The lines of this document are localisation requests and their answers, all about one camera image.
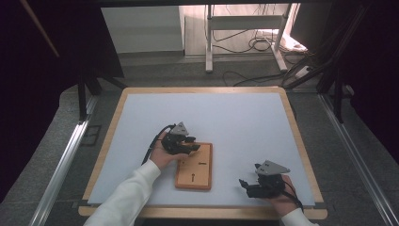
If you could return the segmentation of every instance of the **metal rail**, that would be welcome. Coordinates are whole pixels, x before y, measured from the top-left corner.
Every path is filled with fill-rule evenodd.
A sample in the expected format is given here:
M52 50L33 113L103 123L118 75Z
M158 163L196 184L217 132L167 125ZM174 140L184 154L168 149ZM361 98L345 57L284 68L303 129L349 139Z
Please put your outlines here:
M43 196L39 202L39 205L35 211L35 214L29 222L29 226L39 226L44 225L46 222L50 211L56 201L56 197L62 184L64 183L65 177L67 176L70 165L73 161L74 155L79 147L80 141L86 132L88 127L88 122L91 118L91 113L93 112L94 106L97 104L98 97L92 96L88 100L87 112L88 115L82 123L78 123L72 133L71 139L65 148L64 154L62 154L59 160L58 166L44 191Z
M378 185L372 173L368 169L366 163L361 157L358 148L346 131L344 124L341 124L335 117L332 110L332 103L329 100L327 94L319 94L319 97L322 101L325 111L327 112L331 122L333 123L337 131L338 136L343 142L345 149L348 151L349 157L351 158L356 170L358 171L358 174L363 181L363 184L366 186L366 189L373 199L375 206L378 209L378 212L381 214L381 217L384 219L386 225L398 226L398 217L393 212L390 202L388 201L387 197L384 194L384 191Z

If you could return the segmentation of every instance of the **metal bar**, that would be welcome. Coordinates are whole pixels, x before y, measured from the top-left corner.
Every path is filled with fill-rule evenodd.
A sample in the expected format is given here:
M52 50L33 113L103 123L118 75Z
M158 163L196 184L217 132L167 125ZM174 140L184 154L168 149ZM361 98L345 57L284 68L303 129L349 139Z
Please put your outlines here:
M348 151L349 157L351 158L356 170L358 171L358 174L363 184L365 185L367 191L373 199L381 217L384 219L386 225L398 226L398 217L393 212L390 202L388 201L387 197L384 194L384 191L378 185L372 173L368 169L366 163L361 157L358 148L346 131L344 124L341 124L335 117L334 112L332 111L332 103L328 99L328 96L326 94L319 94L319 97L322 101L325 111L327 112L332 124L337 131L338 136L343 142L345 149Z
M346 49L346 46L349 44L349 42L352 40L353 35L355 34L356 30L358 29L364 15L366 14L368 8L370 7L372 2L368 3L368 5L365 7L362 3L359 3L359 7L356 11L356 14L354 18L351 20L350 25L348 26L347 30L343 34L343 38L341 39L340 43L338 44L335 52L331 56L331 59L333 59L332 62L332 67L339 68L340 66L340 60L343 55L343 51ZM317 90L318 92L326 93L334 83L334 72L330 71L329 73L325 73L319 83L317 84Z
M86 86L85 80L82 74L82 68L80 68L78 83L77 83L77 92L78 92L78 99L79 99L79 123L82 123L86 120L88 116L88 110L86 106Z
M38 28L41 35L46 40L47 44L50 46L53 53L56 55L56 57L59 57L59 53L56 47L53 45L53 42L50 40L49 36L47 35L47 32L44 30L43 26L41 25L41 22L39 21L39 18L36 16L36 13L30 7L29 3L26 0L20 0L20 2L23 5L24 9L26 10L27 14L29 14L35 26Z
M281 51L279 50L279 47L275 48L276 44L272 43L272 52L273 55L277 61L277 64L279 65L279 71L282 73L285 73L288 71L287 65L285 64L284 58L281 55Z
M212 30L281 29L280 15L213 16Z
M112 76L110 76L110 75L107 75L107 74L105 74L105 73L103 73L103 72L101 72L101 71L96 71L96 72L97 72L97 73L101 76L101 78L103 78L105 81L111 83L112 85L118 87L119 89L126 89L126 88L128 88L128 86L126 86L126 84L124 84L124 83L118 81L118 80L115 79L114 77L112 77Z
M58 166L56 167L56 170L49 182L49 185L47 186L43 196L41 197L35 214L29 222L29 226L44 225L44 223L46 222L54 205L54 202L56 201L56 196L58 195L58 192L62 187L62 184L64 183L65 177L73 161L76 150L78 149L80 141L82 140L82 137L88 127L91 113L94 109L94 106L97 104L97 101L98 97L95 96L92 96L88 100L88 116L85 121L76 125L72 133L71 139L68 142L68 145L64 151L64 154L62 154Z
M208 5L208 16L206 18L207 22L207 34L208 34L208 40L206 42L206 56L205 56L205 71L207 73L211 73L214 70L214 65L213 65L213 53L212 53L212 5Z
M335 76L335 90L334 90L334 114L340 123L343 123L343 116L341 115L341 105L343 101L343 80L340 70L337 69Z
M284 33L285 26L287 25L288 21L288 14L290 13L292 3L288 4L287 9L285 9L284 14L282 14L281 24L279 26L279 33L276 37L276 43L274 46L275 51L279 50L279 43L281 42L282 34Z

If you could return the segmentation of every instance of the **human arm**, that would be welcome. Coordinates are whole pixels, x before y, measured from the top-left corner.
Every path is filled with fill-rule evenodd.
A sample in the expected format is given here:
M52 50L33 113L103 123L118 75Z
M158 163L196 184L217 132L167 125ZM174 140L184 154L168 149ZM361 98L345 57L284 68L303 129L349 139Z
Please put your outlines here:
M295 188L291 179L287 175L282 175L282 179L286 183L285 191L293 196L295 196ZM303 214L301 208L296 206L296 204L287 196L279 195L273 199L266 199L269 201L276 212L281 217L281 221L285 226L308 226L308 225L318 225L311 223Z
M186 158L187 154L170 155L157 141L150 159L134 170L111 196L101 204L85 225L133 225L152 193L152 184L169 162Z

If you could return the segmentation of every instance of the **wooden board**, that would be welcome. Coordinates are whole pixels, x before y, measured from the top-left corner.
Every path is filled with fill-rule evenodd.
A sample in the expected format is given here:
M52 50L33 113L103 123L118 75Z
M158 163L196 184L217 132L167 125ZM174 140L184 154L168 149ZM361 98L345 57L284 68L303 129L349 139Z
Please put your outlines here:
M124 104L129 94L132 93L278 93L285 108L286 116L289 120L292 132L294 134L295 142L298 148L299 155L304 165L309 182L311 184L311 191L318 206L305 206L305 216L309 219L324 219L327 217L327 209L324 206L323 196L317 184L314 172L311 167L310 159L302 141L302 137L297 127L293 110L291 109L285 90L277 87L241 87L241 88L128 88L123 91L120 96L117 109L109 126L108 132L104 139L103 147L100 151L96 165L93 169L91 177L88 182L85 194L82 200L87 200L93 190L93 187L100 175L101 169L104 165L105 157L111 145L112 138L115 134L120 114L123 110ZM96 210L96 205L81 205L79 206L79 214L81 216L90 216ZM140 215L140 218L219 218L219 219L278 219L279 216L272 207L180 207L180 206L145 206Z
M198 143L199 149L177 164L175 186L210 190L212 187L212 144Z

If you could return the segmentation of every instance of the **dark wall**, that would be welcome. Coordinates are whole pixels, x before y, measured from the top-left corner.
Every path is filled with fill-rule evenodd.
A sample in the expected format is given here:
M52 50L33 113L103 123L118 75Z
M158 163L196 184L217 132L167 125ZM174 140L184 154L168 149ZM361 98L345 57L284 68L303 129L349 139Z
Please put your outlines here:
M0 1L0 200L36 151L60 94L77 84L78 75L123 76L100 8L28 2L60 57L20 1Z
M344 82L352 106L399 162L399 3L374 1L345 50Z
M0 199L38 147L58 108L60 93L75 79L55 56L19 1L0 4Z
M301 3L296 10L295 24L291 30L291 37L314 52L323 41L327 18L331 2Z

